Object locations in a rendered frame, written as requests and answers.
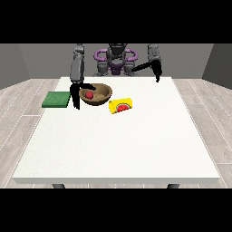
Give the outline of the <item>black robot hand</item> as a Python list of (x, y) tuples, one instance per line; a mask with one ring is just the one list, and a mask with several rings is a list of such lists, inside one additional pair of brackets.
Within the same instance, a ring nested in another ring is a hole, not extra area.
[(88, 90), (95, 90), (95, 87), (92, 86), (90, 83), (72, 83), (70, 87), (70, 93), (72, 96), (73, 107), (76, 109), (80, 109), (80, 96), (79, 91), (80, 89), (88, 89)]
[(151, 68), (154, 75), (156, 76), (156, 82), (159, 82), (160, 81), (160, 76), (162, 75), (160, 60), (153, 60), (152, 62), (140, 64), (137, 67), (134, 67), (132, 69), (132, 71), (137, 72), (137, 71), (140, 71), (140, 70), (144, 70), (146, 68)]

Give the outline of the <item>green square pad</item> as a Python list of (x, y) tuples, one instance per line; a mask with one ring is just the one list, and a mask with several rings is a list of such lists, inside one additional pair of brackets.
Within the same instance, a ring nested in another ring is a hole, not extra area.
[(71, 94), (69, 92), (48, 92), (43, 100), (43, 108), (66, 108)]

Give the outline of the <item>brown wooden bowl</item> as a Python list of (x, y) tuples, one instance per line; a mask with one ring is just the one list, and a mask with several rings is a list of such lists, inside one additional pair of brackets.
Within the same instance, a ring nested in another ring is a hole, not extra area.
[(110, 86), (104, 83), (93, 83), (92, 86), (95, 87), (95, 90), (92, 90), (93, 97), (91, 99), (85, 97), (85, 93), (88, 92), (89, 89), (79, 90), (79, 96), (85, 103), (91, 106), (99, 106), (110, 99), (112, 95), (112, 88)]

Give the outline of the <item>yellow cup with melon print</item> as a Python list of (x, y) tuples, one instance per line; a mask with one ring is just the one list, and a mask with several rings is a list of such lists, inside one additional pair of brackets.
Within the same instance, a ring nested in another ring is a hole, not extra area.
[(111, 100), (109, 101), (109, 110), (111, 114), (126, 111), (132, 108), (132, 99), (119, 99), (119, 100)]

